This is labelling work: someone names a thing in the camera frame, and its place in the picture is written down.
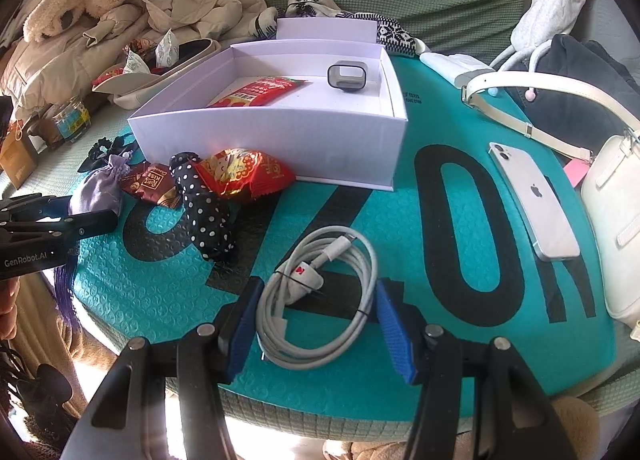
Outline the white cardboard storage box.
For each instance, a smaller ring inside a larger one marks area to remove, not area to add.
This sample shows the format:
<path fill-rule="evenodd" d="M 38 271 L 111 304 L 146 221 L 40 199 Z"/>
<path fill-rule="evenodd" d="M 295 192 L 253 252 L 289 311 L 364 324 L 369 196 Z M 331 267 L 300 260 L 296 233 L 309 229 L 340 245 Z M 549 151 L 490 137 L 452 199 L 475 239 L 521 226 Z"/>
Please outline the white cardboard storage box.
<path fill-rule="evenodd" d="M 408 116 L 384 46 L 303 38 L 302 27 L 302 18 L 284 18 L 277 38 L 232 44 L 138 108 L 128 123 L 143 156 L 166 163 L 180 151 L 207 157 L 246 148 L 279 159 L 302 181 L 393 189 Z M 338 61 L 367 65 L 363 90 L 329 86 L 326 71 Z M 264 77 L 307 83 L 266 106 L 208 107 Z"/>

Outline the white smartphone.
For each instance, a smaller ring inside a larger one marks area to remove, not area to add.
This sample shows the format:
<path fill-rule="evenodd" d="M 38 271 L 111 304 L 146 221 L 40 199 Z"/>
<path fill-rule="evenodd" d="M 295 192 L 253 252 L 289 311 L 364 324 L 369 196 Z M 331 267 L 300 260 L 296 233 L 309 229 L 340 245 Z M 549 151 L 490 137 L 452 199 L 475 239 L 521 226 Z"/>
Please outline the white smartphone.
<path fill-rule="evenodd" d="M 488 144 L 488 154 L 506 181 L 536 256 L 547 262 L 578 258 L 570 221 L 532 156 L 496 142 Z"/>

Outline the lavender tasselled sachet pouch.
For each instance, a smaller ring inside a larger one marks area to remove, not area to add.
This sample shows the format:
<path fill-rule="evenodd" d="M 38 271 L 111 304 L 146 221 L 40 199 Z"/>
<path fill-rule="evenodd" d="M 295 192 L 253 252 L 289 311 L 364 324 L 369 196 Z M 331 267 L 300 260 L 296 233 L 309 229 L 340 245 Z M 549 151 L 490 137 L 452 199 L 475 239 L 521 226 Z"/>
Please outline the lavender tasselled sachet pouch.
<path fill-rule="evenodd" d="M 110 210 L 119 217 L 122 211 L 122 190 L 118 181 L 130 171 L 132 151 L 108 157 L 104 167 L 86 175 L 73 192 L 68 213 L 86 214 Z M 77 272 L 79 245 L 76 243 L 66 254 L 66 261 L 53 273 L 53 292 L 58 313 L 73 330 L 80 326 L 73 306 L 73 287 Z"/>

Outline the teal bubble mailer mat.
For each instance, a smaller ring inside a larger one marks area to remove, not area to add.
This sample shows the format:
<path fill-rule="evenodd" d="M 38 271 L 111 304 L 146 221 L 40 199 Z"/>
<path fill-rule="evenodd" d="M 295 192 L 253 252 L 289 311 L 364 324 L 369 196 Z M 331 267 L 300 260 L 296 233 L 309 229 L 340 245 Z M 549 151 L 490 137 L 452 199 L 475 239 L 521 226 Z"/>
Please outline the teal bubble mailer mat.
<path fill-rule="evenodd" d="M 175 339 L 233 301 L 250 276 L 268 279 L 310 233 L 334 240 L 359 233 L 320 269 L 323 284 L 284 311 L 286 339 L 315 348 L 337 338 L 360 312 L 363 269 L 395 283 L 404 302 L 461 340 L 508 338 L 549 394 L 608 368 L 616 356 L 597 245 L 582 201 L 550 150 L 466 107 L 459 92 L 416 61 L 394 63 L 408 114 L 393 191 L 296 183 L 242 206 L 239 254 L 226 269 L 190 242 L 182 211 L 127 199 L 116 232 L 80 248 L 75 295 L 116 333 Z M 490 142 L 526 151 L 552 186 L 580 256 L 536 256 Z"/>

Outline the black white patterned knit scarf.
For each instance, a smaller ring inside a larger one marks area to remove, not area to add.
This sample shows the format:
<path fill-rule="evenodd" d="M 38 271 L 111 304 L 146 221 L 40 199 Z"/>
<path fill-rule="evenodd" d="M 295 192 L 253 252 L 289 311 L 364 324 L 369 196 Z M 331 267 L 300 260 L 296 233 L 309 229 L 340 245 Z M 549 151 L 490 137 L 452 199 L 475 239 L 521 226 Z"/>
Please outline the black white patterned knit scarf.
<path fill-rule="evenodd" d="M 349 12 L 334 0 L 288 0 L 284 10 L 270 6 L 253 20 L 250 34 L 257 40 L 275 39 L 278 22 L 284 18 L 303 19 L 299 29 L 303 38 L 375 41 L 388 54 L 405 57 L 417 57 L 430 50 L 398 20 L 378 13 Z"/>

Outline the beige puffy jacket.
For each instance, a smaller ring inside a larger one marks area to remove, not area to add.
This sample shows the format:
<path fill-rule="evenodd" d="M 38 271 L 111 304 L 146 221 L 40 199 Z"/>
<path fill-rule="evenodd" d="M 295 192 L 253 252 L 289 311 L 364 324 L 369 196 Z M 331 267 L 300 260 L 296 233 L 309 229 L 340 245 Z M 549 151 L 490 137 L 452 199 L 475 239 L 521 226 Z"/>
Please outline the beige puffy jacket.
<path fill-rule="evenodd" d="M 217 46 L 254 39 L 265 0 L 24 0 L 20 38 L 2 64 L 1 94 L 26 120 L 88 93 L 91 83 L 134 40 L 157 43 L 167 31 L 181 42 Z"/>

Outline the pink card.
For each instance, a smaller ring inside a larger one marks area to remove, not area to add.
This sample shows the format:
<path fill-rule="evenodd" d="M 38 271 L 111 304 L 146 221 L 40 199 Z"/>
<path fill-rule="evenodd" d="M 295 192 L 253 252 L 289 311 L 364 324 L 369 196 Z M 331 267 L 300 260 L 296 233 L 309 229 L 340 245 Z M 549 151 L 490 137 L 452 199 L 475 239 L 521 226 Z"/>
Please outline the pink card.
<path fill-rule="evenodd" d="M 567 177 L 568 182 L 570 182 L 570 185 L 572 185 L 574 188 L 582 183 L 582 181 L 588 174 L 589 169 L 589 163 L 579 159 L 572 159 L 568 161 L 567 164 L 563 167 L 563 171 Z"/>

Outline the green bed cover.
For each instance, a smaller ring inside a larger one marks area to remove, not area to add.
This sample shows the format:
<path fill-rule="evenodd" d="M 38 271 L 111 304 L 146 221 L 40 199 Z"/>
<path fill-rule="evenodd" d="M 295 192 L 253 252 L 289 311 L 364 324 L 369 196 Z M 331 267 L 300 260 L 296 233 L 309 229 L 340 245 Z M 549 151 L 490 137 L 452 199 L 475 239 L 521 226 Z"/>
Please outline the green bed cover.
<path fill-rule="evenodd" d="M 267 0 L 283 4 L 285 0 Z M 335 0 L 387 15 L 442 52 L 488 61 L 506 45 L 523 0 Z M 551 395 L 609 414 L 639 396 L 639 347 L 605 308 L 597 246 L 584 205 L 558 158 L 464 106 L 459 92 L 416 60 L 393 61 L 408 115 L 393 191 L 299 182 L 243 207 L 240 253 L 217 271 L 189 243 L 179 212 L 127 200 L 117 231 L 81 246 L 75 293 L 99 350 L 128 339 L 175 339 L 268 277 L 324 225 L 362 232 L 378 273 L 431 323 L 485 342 L 509 338 Z M 523 148 L 552 184 L 582 253 L 540 261 L 491 142 Z"/>

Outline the flat red snack packet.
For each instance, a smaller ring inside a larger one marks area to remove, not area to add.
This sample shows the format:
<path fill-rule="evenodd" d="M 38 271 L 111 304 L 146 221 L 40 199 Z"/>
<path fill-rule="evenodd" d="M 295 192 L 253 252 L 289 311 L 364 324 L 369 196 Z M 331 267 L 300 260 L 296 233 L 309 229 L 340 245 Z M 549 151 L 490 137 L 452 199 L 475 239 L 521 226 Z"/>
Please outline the flat red snack packet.
<path fill-rule="evenodd" d="M 208 107 L 252 107 L 266 106 L 282 98 L 307 83 L 306 80 L 286 77 L 264 77 L 245 84 L 245 86 L 224 95 Z"/>

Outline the dark red candy packet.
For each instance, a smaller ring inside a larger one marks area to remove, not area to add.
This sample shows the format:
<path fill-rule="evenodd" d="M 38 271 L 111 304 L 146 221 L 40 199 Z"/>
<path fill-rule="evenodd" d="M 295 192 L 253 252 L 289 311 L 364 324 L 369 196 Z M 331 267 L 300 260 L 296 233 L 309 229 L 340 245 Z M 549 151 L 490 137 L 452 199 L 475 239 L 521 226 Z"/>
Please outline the dark red candy packet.
<path fill-rule="evenodd" d="M 143 161 L 134 165 L 118 181 L 120 189 L 141 201 L 177 209 L 180 197 L 167 165 Z"/>

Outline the beige bucket hat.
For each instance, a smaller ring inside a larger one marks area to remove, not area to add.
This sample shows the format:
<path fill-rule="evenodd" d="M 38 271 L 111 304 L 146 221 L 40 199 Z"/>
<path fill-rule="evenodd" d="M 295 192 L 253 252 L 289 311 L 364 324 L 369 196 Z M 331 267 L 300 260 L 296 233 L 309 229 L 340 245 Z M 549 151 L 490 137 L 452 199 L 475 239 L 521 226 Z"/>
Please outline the beige bucket hat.
<path fill-rule="evenodd" d="M 92 87 L 94 93 L 106 94 L 123 109 L 134 110 L 148 102 L 154 95 L 176 81 L 201 60 L 221 51 L 218 41 L 209 38 L 196 39 L 179 46 L 179 61 L 170 68 L 157 68 L 152 60 L 146 62 L 151 73 L 124 74 Z"/>

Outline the red gold snack packet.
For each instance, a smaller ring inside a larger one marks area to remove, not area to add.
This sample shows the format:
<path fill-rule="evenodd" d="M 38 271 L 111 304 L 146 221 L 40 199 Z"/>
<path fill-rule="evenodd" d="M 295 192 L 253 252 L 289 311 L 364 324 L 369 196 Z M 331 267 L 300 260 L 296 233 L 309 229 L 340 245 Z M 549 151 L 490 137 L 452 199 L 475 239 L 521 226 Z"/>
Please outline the red gold snack packet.
<path fill-rule="evenodd" d="M 219 198 L 251 202 L 290 187 L 295 174 L 280 160 L 263 151 L 229 148 L 198 161 L 195 169 Z"/>

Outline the grey transparent earbuds case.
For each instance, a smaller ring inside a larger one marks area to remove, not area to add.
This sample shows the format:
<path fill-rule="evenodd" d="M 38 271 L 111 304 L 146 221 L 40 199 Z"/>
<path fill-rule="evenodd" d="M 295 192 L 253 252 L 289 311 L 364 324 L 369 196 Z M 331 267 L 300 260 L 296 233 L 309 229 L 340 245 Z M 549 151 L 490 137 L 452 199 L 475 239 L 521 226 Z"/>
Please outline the grey transparent earbuds case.
<path fill-rule="evenodd" d="M 333 89 L 355 93 L 364 89 L 368 80 L 368 67 L 363 62 L 338 61 L 326 71 L 326 80 Z"/>

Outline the polka dot hair scrunchie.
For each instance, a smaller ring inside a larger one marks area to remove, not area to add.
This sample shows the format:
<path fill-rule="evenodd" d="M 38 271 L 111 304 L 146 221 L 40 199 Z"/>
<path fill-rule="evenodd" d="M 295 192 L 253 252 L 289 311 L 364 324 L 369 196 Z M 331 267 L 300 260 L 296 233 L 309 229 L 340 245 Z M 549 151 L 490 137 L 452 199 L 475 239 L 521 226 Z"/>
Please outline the polka dot hair scrunchie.
<path fill-rule="evenodd" d="M 211 191 L 198 173 L 201 158 L 179 153 L 169 160 L 169 172 L 186 213 L 190 242 L 205 261 L 230 263 L 236 254 L 228 202 Z"/>

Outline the white knit tasselled hat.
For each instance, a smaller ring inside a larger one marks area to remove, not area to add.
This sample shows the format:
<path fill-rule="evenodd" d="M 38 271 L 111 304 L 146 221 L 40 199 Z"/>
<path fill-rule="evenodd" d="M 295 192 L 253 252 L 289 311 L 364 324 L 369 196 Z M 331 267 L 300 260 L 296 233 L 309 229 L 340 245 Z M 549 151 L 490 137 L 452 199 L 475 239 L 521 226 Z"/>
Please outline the white knit tasselled hat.
<path fill-rule="evenodd" d="M 511 34 L 510 46 L 490 66 L 497 72 L 513 70 L 516 63 L 528 63 L 534 74 L 556 35 L 568 35 L 574 28 L 586 0 L 532 0 Z"/>

